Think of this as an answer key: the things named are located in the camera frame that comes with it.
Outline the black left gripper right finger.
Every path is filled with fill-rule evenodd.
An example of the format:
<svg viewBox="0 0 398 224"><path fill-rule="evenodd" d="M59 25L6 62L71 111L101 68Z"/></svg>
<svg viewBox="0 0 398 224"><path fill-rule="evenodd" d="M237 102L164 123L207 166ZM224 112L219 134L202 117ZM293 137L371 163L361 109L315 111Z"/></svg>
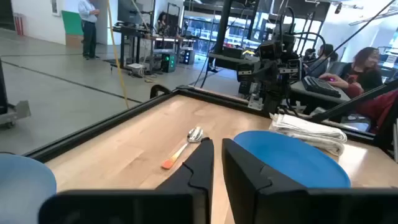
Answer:
<svg viewBox="0 0 398 224"><path fill-rule="evenodd" d="M396 189L308 188L228 138L222 160L236 223L397 223Z"/></svg>

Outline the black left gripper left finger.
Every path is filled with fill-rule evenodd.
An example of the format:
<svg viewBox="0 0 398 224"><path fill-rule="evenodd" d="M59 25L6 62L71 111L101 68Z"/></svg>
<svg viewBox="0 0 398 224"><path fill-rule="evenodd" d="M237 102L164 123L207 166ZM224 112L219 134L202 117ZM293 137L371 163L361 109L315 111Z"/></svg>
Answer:
<svg viewBox="0 0 398 224"><path fill-rule="evenodd" d="M39 223L210 223L214 144L210 138L158 187L67 190L47 199Z"/></svg>

